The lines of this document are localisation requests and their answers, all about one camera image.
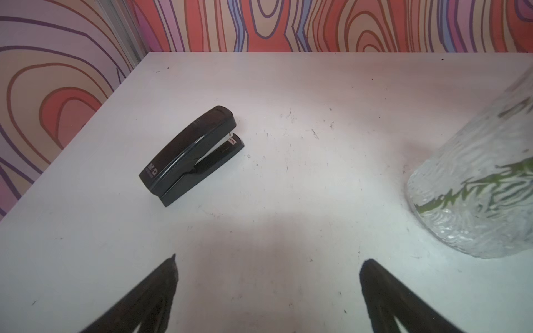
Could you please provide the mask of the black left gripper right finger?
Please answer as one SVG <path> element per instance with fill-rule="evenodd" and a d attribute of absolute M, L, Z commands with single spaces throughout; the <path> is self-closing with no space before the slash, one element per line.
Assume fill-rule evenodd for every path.
<path fill-rule="evenodd" d="M 374 332 L 461 332 L 407 288 L 384 266 L 368 259 L 359 272 L 362 295 Z"/>

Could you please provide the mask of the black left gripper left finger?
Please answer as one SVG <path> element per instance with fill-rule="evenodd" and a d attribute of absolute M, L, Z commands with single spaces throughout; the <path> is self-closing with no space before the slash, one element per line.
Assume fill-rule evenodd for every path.
<path fill-rule="evenodd" d="M 166 332 L 178 285 L 176 256 L 154 269 L 84 332 Z"/>

